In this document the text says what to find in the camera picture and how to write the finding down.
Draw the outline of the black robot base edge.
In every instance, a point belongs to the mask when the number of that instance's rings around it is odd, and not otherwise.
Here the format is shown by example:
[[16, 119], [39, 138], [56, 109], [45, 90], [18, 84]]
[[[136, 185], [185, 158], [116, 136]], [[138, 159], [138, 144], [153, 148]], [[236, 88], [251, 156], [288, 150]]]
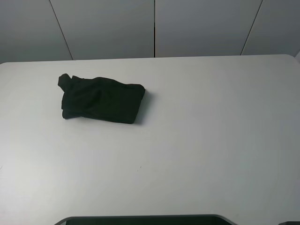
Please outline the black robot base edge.
[[156, 216], [99, 216], [67, 217], [58, 225], [233, 225], [219, 215], [156, 215]]

